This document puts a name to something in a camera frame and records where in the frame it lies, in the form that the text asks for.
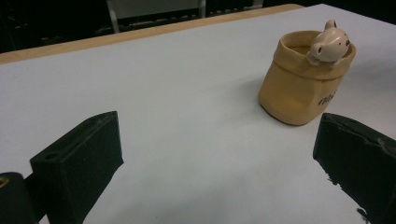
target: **mouse figurine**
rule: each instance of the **mouse figurine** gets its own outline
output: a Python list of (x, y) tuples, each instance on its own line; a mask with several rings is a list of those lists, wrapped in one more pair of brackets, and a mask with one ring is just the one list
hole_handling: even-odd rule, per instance
[(336, 63), (346, 55), (349, 45), (347, 34), (337, 28), (334, 20), (330, 20), (326, 22), (324, 31), (312, 41), (306, 59), (312, 65), (318, 65), (320, 62)]

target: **ceramic bag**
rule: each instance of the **ceramic bag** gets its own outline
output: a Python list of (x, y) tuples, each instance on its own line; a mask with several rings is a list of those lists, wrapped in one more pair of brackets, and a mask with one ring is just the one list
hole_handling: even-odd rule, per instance
[(284, 35), (259, 92), (262, 107), (274, 118), (302, 125), (322, 113), (337, 92), (356, 48), (350, 44), (346, 55), (336, 63), (312, 65), (306, 59), (318, 31)]

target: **dark background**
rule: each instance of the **dark background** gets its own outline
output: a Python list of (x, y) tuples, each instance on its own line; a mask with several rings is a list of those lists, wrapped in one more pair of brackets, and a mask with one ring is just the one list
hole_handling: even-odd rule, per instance
[[(396, 24), (389, 1), (263, 0), (262, 6), (320, 3)], [(206, 16), (241, 11), (252, 4), (253, 0), (206, 0)], [(119, 25), (125, 32), (198, 18), (198, 9), (192, 9), (123, 19)], [(105, 0), (0, 0), (0, 53), (109, 34), (113, 32)]]

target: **wooden table edge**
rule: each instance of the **wooden table edge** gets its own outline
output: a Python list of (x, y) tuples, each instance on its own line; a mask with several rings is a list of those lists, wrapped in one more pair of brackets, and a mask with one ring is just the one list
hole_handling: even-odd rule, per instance
[(254, 18), (259, 16), (270, 15), (278, 12), (284, 12), (303, 8), (296, 4), (286, 4), (275, 7), (263, 7), (259, 9), (252, 9), (237, 13), (230, 13), (221, 16), (209, 17), (204, 19), (197, 19), (192, 21), (183, 21), (178, 23), (172, 23), (162, 26), (150, 27), (141, 30), (135, 30), (130, 32), (123, 32), (114, 35), (103, 35), (93, 38), (81, 39), (77, 41), (70, 41), (61, 44), (49, 45), (39, 48), (15, 50), (11, 52), (0, 54), (0, 64), (12, 63), (33, 58), (45, 57), (55, 54), (61, 54), (81, 49), (90, 49), (100, 47), (104, 45), (111, 45), (120, 43), (123, 41), (129, 41), (154, 35), (163, 35), (172, 32), (187, 30), (196, 27), (202, 27), (206, 25), (222, 23), (226, 21), (237, 21), (242, 19)]

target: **ceramic mouse figurine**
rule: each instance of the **ceramic mouse figurine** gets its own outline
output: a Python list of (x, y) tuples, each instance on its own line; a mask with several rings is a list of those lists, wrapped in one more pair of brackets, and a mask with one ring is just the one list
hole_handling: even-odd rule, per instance
[(346, 55), (349, 45), (347, 34), (337, 28), (334, 20), (330, 20), (326, 22), (324, 31), (312, 41), (306, 59), (312, 65), (320, 62), (336, 63)]

